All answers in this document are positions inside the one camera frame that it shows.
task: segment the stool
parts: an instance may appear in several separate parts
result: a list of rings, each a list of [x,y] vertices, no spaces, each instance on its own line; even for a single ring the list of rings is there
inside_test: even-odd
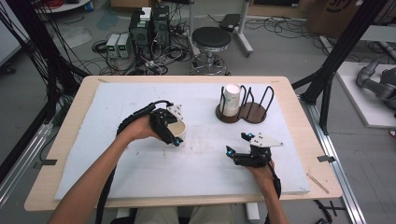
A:
[[[190,73],[195,71],[205,75],[216,75],[225,70],[225,75],[230,74],[224,60],[212,53],[225,50],[230,46],[231,37],[227,31],[219,27],[201,27],[192,33],[191,40],[193,45],[206,53],[192,58]]]

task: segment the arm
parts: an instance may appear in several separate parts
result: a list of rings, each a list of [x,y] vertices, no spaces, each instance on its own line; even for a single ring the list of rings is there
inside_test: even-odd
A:
[[[289,223],[286,217],[285,211],[283,210],[280,200],[277,198],[276,190],[273,182],[273,175],[268,166],[261,168],[247,167],[247,169],[253,173],[253,176],[259,185],[260,191],[265,198],[265,203],[268,208],[268,216],[271,224],[284,224]]]
[[[85,223],[125,148],[134,140],[150,136],[158,138],[149,126],[149,116],[134,121],[117,135],[106,151],[64,195],[49,219],[49,223]]]

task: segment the wooden table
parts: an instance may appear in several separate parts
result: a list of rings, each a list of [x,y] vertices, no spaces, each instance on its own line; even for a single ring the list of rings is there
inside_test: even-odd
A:
[[[304,200],[339,198],[342,196],[338,180],[327,162],[319,162],[323,150],[316,138],[301,105],[285,77],[86,77],[76,95],[64,123],[52,145],[48,160],[57,160],[54,166],[43,166],[25,202],[28,211],[53,210],[58,204],[54,200],[64,165],[72,148],[78,130],[92,103],[100,83],[264,83],[270,84],[283,111],[291,138],[304,167],[311,191],[299,195],[282,195],[281,200]],[[194,205],[211,203],[250,203],[263,201],[263,197],[250,196],[211,196],[179,198],[146,198],[108,200],[107,207],[139,207],[163,205]]]

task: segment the electronic device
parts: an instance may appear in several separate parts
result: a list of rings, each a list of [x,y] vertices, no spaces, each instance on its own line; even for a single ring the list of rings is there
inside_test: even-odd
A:
[[[152,13],[154,23],[154,32],[156,33],[154,41],[162,49],[169,46],[169,6],[154,7]]]
[[[233,32],[233,28],[238,24],[239,18],[241,18],[241,14],[225,15],[220,23],[220,28],[228,32]]]
[[[134,42],[134,54],[152,60],[151,43],[153,41],[153,27],[151,21],[141,21],[140,12],[136,11],[131,18],[129,34]]]
[[[121,58],[129,58],[132,51],[131,37],[128,34],[120,35],[117,47],[119,48],[119,55]]]
[[[120,35],[111,35],[107,40],[106,48],[107,55],[109,58],[119,58],[119,49],[117,48],[117,43],[119,42]]]

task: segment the paper cup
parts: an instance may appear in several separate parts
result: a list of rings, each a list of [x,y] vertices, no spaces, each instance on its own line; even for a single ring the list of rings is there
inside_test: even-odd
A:
[[[232,117],[238,113],[240,93],[241,93],[241,88],[238,85],[228,84],[226,86],[224,90],[225,105],[222,97],[220,101],[220,112],[224,116]]]
[[[168,124],[168,129],[175,137],[179,137],[183,141],[186,139],[186,124],[180,119],[176,123]]]

